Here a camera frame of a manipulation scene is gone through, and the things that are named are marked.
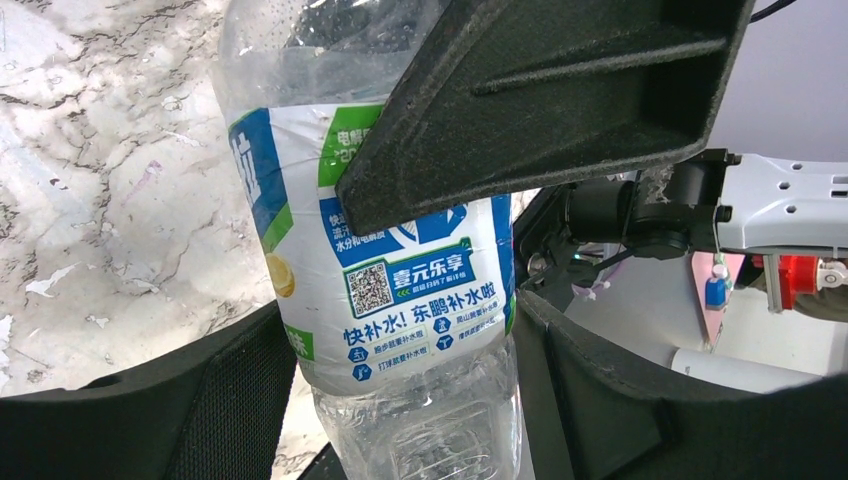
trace marble surface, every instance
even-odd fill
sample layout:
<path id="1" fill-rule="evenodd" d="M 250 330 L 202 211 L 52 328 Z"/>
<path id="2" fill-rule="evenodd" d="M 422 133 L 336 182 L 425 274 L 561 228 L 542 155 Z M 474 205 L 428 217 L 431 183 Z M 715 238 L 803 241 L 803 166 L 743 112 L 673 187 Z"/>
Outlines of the marble surface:
<path id="1" fill-rule="evenodd" d="M 207 75 L 225 6 L 0 0 L 0 396 L 81 387 L 272 300 Z M 326 442 L 293 390 L 275 479 Z"/>

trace blue and white label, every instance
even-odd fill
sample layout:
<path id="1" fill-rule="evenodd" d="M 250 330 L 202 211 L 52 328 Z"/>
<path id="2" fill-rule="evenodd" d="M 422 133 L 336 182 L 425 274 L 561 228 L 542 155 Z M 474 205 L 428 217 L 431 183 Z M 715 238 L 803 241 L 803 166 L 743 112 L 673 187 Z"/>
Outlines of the blue and white label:
<path id="1" fill-rule="evenodd" d="M 362 318 L 395 305 L 473 282 L 471 239 L 396 262 L 380 259 L 345 272 L 351 311 Z M 416 318 L 426 311 L 413 313 Z"/>
<path id="2" fill-rule="evenodd" d="M 358 108 L 257 110 L 230 133 L 301 370 L 332 395 L 485 348 L 512 317 L 509 196 L 352 234 L 334 185 L 380 113 Z"/>

